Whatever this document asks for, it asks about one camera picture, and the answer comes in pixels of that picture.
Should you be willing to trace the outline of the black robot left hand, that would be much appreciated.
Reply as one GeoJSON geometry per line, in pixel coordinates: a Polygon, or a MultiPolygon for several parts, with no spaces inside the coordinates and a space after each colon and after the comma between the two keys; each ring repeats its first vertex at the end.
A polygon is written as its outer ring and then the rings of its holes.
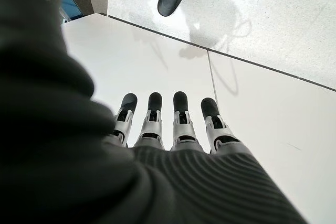
{"type": "Polygon", "coordinates": [[[194,133],[187,97],[173,98],[174,144],[159,134],[162,98],[149,98],[133,148],[137,98],[113,114],[66,49],[59,0],[1,0],[1,221],[3,223],[304,223],[216,102],[194,133]]]}

